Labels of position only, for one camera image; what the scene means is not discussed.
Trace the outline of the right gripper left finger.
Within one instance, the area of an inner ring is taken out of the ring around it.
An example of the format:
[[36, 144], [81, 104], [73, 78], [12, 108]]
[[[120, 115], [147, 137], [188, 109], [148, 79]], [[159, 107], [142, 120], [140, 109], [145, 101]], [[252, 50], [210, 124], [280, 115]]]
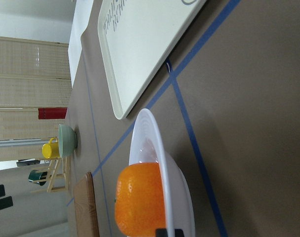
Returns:
[[155, 237], [168, 237], [167, 229], [156, 229]]

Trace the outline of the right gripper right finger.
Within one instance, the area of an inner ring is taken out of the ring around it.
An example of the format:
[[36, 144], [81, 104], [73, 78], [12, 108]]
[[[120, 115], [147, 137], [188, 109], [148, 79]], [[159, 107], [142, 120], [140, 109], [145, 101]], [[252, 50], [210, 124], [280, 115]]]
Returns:
[[175, 237], [184, 237], [184, 232], [182, 229], [175, 229], [174, 230], [174, 236]]

